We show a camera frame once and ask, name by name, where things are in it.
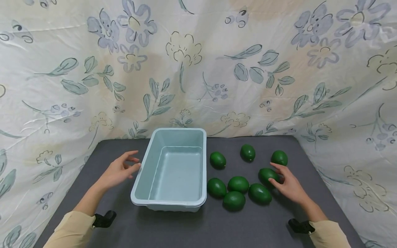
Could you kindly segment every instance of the person's right hand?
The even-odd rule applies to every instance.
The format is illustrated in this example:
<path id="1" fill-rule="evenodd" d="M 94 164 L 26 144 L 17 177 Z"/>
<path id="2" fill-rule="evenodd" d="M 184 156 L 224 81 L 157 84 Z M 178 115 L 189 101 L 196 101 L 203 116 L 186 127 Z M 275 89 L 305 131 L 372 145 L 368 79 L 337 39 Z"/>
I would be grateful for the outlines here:
<path id="1" fill-rule="evenodd" d="M 284 183 L 280 184 L 273 178 L 269 178 L 269 182 L 273 184 L 284 196 L 293 202 L 303 204 L 310 200 L 298 179 L 291 173 L 288 167 L 276 163 L 270 163 L 276 168 L 276 173 L 284 176 Z"/>

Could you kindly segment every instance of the fabric backdrop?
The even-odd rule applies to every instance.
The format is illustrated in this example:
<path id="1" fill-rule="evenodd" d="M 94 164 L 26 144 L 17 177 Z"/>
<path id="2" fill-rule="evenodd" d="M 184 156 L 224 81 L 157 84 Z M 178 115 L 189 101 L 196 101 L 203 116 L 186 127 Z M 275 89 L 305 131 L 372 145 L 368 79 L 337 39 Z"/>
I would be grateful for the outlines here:
<path id="1" fill-rule="evenodd" d="M 397 2 L 3 0 L 0 242 L 30 248 L 96 144 L 293 135 L 367 247 L 397 247 Z"/>

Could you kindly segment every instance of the person's left hand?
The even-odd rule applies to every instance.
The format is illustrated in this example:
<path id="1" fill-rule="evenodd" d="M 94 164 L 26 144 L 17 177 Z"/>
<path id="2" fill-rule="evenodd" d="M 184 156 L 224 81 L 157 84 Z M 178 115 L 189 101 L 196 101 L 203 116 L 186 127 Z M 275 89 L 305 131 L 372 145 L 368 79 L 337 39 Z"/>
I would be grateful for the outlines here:
<path id="1" fill-rule="evenodd" d="M 127 178 L 133 178 L 131 174 L 138 171 L 141 167 L 141 164 L 137 163 L 139 162 L 139 159 L 131 157 L 137 153 L 138 151 L 125 152 L 118 159 L 114 160 L 95 184 L 107 190 L 120 184 Z M 131 166 L 128 165 L 126 161 L 132 161 L 136 164 Z"/>

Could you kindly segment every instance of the green fruit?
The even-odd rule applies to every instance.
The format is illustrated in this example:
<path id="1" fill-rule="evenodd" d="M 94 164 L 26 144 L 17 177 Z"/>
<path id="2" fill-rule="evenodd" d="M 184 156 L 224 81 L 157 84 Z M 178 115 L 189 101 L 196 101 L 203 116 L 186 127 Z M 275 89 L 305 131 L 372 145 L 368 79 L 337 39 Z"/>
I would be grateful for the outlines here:
<path id="1" fill-rule="evenodd" d="M 231 191 L 224 197 L 223 206 L 229 211 L 242 210 L 245 205 L 245 196 L 237 191 Z"/>
<path id="2" fill-rule="evenodd" d="M 208 193 L 215 198 L 223 198 L 226 195 L 226 186 L 218 178 L 211 178 L 207 183 Z"/>
<path id="3" fill-rule="evenodd" d="M 248 196 L 252 201 L 260 205 L 269 204 L 272 201 L 269 191 L 259 183 L 254 183 L 249 187 Z"/>
<path id="4" fill-rule="evenodd" d="M 259 177 L 259 180 L 261 181 L 261 183 L 268 188 L 274 188 L 274 186 L 269 182 L 269 178 L 273 178 L 278 183 L 280 183 L 279 175 L 274 170 L 272 170 L 270 168 L 260 169 L 259 173 L 258 173 L 258 177 Z"/>
<path id="5" fill-rule="evenodd" d="M 251 145 L 245 144 L 241 147 L 240 156 L 244 161 L 250 163 L 254 161 L 255 149 Z"/>
<path id="6" fill-rule="evenodd" d="M 244 177 L 232 177 L 227 184 L 229 191 L 238 191 L 245 194 L 249 188 L 249 182 Z"/>
<path id="7" fill-rule="evenodd" d="M 226 166 L 225 156 L 223 156 L 220 152 L 213 152 L 210 155 L 210 163 L 215 169 L 224 169 Z"/>
<path id="8" fill-rule="evenodd" d="M 285 152 L 281 150 L 277 150 L 273 152 L 272 159 L 270 160 L 272 163 L 281 164 L 287 166 L 288 164 L 288 157 Z"/>

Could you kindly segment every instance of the table surface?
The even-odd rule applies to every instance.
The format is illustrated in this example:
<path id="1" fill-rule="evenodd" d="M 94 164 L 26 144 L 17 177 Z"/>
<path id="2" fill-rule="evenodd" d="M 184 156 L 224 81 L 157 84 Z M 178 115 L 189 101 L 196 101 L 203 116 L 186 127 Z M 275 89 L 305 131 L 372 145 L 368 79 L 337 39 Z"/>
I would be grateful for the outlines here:
<path id="1" fill-rule="evenodd" d="M 100 142 L 34 247 L 44 246 L 63 216 L 75 207 L 114 159 L 126 151 L 139 150 L 137 157 L 142 161 L 148 143 L 148 139 Z M 240 158 L 243 144 L 251 144 L 256 150 L 252 163 Z M 217 177 L 227 184 L 233 176 L 243 176 L 250 183 L 258 183 L 259 169 L 271 167 L 269 161 L 275 150 L 287 153 L 288 168 L 328 218 L 339 223 L 351 247 L 365 247 L 309 158 L 291 136 L 208 138 L 207 179 Z M 211 167 L 209 155 L 214 151 L 226 157 L 224 170 Z M 277 190 L 272 191 L 273 200 L 268 206 L 256 205 L 246 194 L 243 210 L 233 213 L 222 207 L 222 200 L 208 196 L 198 212 L 184 213 L 152 211 L 133 205 L 130 199 L 133 184 L 134 179 L 127 180 L 105 194 L 97 213 L 104 215 L 114 210 L 117 217 L 111 227 L 95 229 L 87 247 L 314 247 L 308 235 L 297 235 L 290 230 L 289 219 L 305 221 L 307 217 L 299 206 Z"/>

